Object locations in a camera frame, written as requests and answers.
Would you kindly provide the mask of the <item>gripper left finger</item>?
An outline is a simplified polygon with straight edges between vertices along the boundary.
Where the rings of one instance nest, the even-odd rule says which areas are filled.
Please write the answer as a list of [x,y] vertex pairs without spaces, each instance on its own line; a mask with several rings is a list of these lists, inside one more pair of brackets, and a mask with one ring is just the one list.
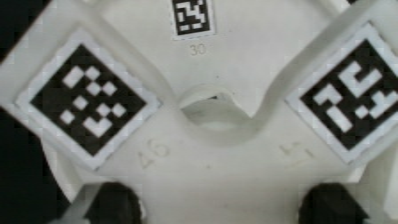
[[143,224],[141,202],[134,190],[120,182],[86,184],[52,224]]

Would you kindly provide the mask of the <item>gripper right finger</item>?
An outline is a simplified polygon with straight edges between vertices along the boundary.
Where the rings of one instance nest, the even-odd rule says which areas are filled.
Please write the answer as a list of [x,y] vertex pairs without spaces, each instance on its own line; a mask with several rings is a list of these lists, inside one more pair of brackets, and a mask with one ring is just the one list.
[[391,224],[365,210],[342,183],[315,185],[297,211],[299,224]]

